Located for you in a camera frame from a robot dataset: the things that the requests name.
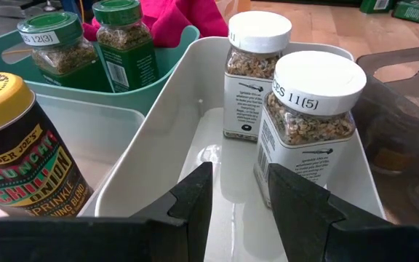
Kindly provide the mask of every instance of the green lid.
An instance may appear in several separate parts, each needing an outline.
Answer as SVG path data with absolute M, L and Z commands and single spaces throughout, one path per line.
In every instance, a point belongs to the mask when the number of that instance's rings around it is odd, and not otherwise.
M 21 33 L 25 43 L 32 46 L 62 44 L 77 39 L 84 33 L 79 17 L 72 12 L 52 12 L 38 15 L 18 23 L 17 29 Z M 29 39 L 27 41 L 24 34 L 30 33 L 47 33 L 52 38 L 46 44 L 40 44 L 38 42 L 40 39 Z
M 137 0 L 105 0 L 93 4 L 96 20 L 102 25 L 129 25 L 142 18 Z

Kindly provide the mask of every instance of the white lid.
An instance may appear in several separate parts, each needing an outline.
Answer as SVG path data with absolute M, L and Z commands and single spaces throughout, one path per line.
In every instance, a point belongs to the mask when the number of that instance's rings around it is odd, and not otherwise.
M 274 94 L 306 114 L 332 116 L 354 107 L 367 76 L 354 61 L 328 52 L 302 51 L 276 64 Z
M 291 22 L 281 15 L 262 11 L 241 12 L 229 20 L 229 41 L 247 52 L 278 52 L 289 43 L 291 29 Z

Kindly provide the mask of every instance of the storage bin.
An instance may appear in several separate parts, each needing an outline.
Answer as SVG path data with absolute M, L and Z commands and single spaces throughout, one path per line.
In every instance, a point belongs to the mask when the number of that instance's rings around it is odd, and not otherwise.
M 124 153 L 144 117 L 132 109 L 45 95 L 37 95 L 36 99 L 56 126 L 82 175 L 95 190 L 85 210 L 94 202 L 98 189 Z
M 100 192 L 96 216 L 128 217 L 171 189 L 202 162 L 213 163 L 212 218 L 205 261 L 287 261 L 272 212 L 253 174 L 256 143 L 223 137 L 224 62 L 229 41 L 193 43 L 158 96 L 118 167 Z M 291 43 L 285 54 L 321 50 Z M 327 188 L 384 218 L 362 144 L 354 134 Z
M 160 76 L 159 80 L 146 87 L 142 87 L 139 90 L 129 92 L 93 92 L 45 84 L 43 76 L 39 73 L 39 70 L 33 63 L 31 57 L 23 58 L 13 64 L 4 62 L 1 57 L 2 52 L 23 42 L 17 31 L 0 36 L 0 71 L 13 73 L 22 77 L 27 82 L 28 86 L 37 94 L 80 100 L 89 103 L 98 103 L 107 106 L 131 108 L 146 115 L 150 107 L 153 105 L 156 96 L 158 96 L 159 92 L 161 92 L 162 87 L 172 73 L 175 64 L 182 57 L 188 45 L 197 40 L 199 35 L 198 29 L 190 25 L 184 28 L 182 36 L 180 37 L 180 43 L 176 48 L 155 49 Z

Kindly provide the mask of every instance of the green box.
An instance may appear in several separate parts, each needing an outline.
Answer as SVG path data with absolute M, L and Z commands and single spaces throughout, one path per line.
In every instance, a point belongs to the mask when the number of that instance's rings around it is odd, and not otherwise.
M 402 0 L 397 2 L 392 16 L 404 20 L 410 20 L 419 23 L 419 1 Z

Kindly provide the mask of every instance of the pink cloth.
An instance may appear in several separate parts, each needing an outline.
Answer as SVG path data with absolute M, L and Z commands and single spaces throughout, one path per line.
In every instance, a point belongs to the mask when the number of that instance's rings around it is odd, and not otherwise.
M 143 22 L 151 29 L 156 47 L 176 47 L 182 30 L 194 25 L 200 37 L 227 36 L 228 27 L 215 0 L 142 0 Z M 83 24 L 85 38 L 96 41 L 100 24 Z

